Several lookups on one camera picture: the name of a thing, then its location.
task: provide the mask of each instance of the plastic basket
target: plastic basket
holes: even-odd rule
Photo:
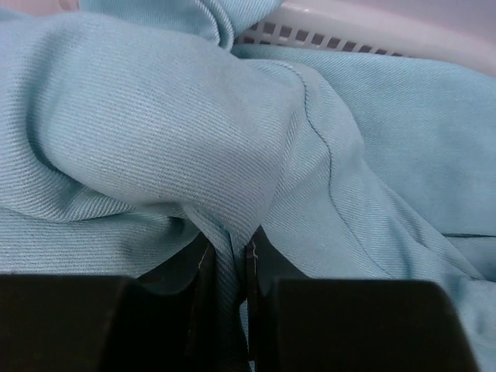
[[[78,8],[78,0],[0,4],[35,16]],[[496,1],[287,0],[237,42],[445,60],[496,76]]]

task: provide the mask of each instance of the light blue towel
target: light blue towel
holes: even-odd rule
[[[200,229],[218,251],[219,370],[245,370],[242,249],[262,223],[309,275],[437,282],[496,370],[496,80],[354,53],[233,56],[279,2],[1,12],[0,270],[138,276]]]

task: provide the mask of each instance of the white laundry basket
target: white laundry basket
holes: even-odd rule
[[[0,5],[44,16],[78,0]],[[445,60],[496,76],[496,0],[286,0],[237,42]]]

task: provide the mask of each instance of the folded fabric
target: folded fabric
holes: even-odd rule
[[[314,277],[440,284],[495,370],[496,80],[429,60],[232,55],[278,3],[0,14],[0,270],[138,276],[200,229],[218,253],[219,370],[247,370],[243,246],[262,224]]]

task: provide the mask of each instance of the blue garment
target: blue garment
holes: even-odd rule
[[[259,224],[314,277],[417,278],[496,370],[496,80],[429,60],[238,46],[279,0],[0,13],[0,270],[138,276],[200,229],[220,370]]]

